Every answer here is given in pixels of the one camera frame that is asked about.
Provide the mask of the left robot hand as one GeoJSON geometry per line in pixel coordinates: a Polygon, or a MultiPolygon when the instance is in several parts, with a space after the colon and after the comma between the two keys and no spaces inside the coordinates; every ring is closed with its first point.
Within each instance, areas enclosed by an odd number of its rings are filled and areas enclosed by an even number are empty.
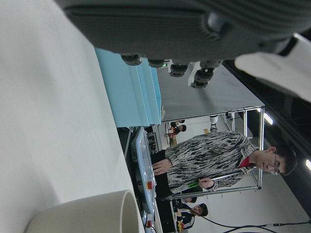
{"type": "Polygon", "coordinates": [[[65,16],[94,46],[135,66],[172,62],[182,76],[197,64],[194,87],[232,60],[264,84],[311,99],[308,0],[58,0],[65,16]]]}

